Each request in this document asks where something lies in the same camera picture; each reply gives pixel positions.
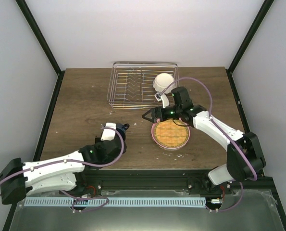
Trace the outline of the dark blue mug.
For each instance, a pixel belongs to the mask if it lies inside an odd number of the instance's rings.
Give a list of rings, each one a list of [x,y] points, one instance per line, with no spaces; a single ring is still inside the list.
[[[124,141],[126,140],[126,131],[129,127],[129,124],[116,123],[116,130],[120,133]]]

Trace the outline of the white scalloped bowl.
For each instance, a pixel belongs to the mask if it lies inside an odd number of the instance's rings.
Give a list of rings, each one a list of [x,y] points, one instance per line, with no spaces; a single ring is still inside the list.
[[[174,77],[171,74],[161,73],[155,77],[153,88],[156,92],[162,92],[172,82],[174,82]]]

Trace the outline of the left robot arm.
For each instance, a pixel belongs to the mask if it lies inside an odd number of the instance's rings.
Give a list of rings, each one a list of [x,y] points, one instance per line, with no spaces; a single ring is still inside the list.
[[[74,191],[83,194],[87,182],[76,178],[86,168],[100,169],[114,164],[126,151],[124,139],[98,141],[73,153],[38,162],[11,160],[0,173],[0,198],[11,205],[28,195],[49,191]]]

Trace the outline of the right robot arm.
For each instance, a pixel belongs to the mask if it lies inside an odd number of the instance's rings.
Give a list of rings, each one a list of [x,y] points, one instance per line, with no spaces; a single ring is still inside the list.
[[[151,108],[142,118],[154,124],[181,119],[188,126],[207,134],[226,150],[226,164],[208,173],[208,178],[202,182],[203,190],[213,194],[224,182],[257,180],[259,171],[266,165],[257,135],[234,129],[212,116],[203,106],[193,104],[185,87],[175,88],[171,93],[173,106]]]

